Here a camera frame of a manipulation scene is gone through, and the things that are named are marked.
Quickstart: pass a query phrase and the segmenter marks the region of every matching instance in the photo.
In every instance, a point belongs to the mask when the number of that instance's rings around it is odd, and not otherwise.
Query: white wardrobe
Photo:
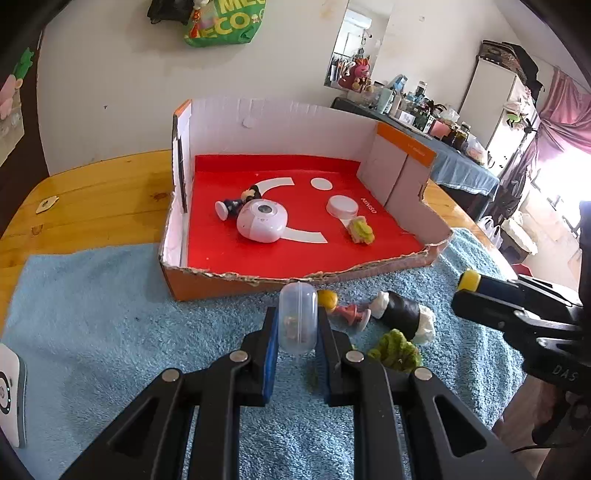
[[[489,151],[495,160],[490,170],[496,176],[502,174],[525,135],[523,130],[511,129],[507,124],[507,112],[503,106],[526,96],[525,86],[517,74],[484,59],[478,60],[476,73],[460,109],[460,122],[470,125],[471,133]],[[524,115],[534,128],[540,123],[531,96]],[[534,136],[535,133],[528,135],[522,151]]]

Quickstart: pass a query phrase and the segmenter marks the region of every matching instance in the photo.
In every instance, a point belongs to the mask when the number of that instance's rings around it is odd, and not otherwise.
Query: black circle
[[[4,413],[5,415],[8,415],[8,412],[10,412],[10,387],[8,386],[8,379],[6,378],[6,375],[4,374],[4,372],[0,372],[0,380],[4,380],[4,383],[6,385],[6,395],[8,397],[8,401],[7,401],[7,405],[6,407],[3,407],[0,405],[0,411],[2,413]]]

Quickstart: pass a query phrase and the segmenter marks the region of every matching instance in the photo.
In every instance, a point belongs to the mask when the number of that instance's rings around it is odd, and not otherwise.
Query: wooden table
[[[170,151],[114,158],[43,180],[0,239],[0,332],[14,287],[31,254],[69,254],[110,245],[160,242],[172,190]],[[59,201],[35,214],[52,195]],[[431,180],[427,203],[451,227],[465,227],[506,275],[512,270],[474,221]]]

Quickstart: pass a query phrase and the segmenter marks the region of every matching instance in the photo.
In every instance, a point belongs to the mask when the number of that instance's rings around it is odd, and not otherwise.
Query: pink curtain
[[[591,154],[591,95],[581,94],[573,79],[559,69],[554,71],[540,119],[535,139],[519,162],[522,168],[535,169],[569,146]]]

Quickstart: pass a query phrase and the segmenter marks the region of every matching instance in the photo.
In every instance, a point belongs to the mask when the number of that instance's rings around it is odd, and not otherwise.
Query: window
[[[579,203],[591,200],[591,155],[576,148],[543,165],[532,185],[545,195],[575,236],[580,235]]]

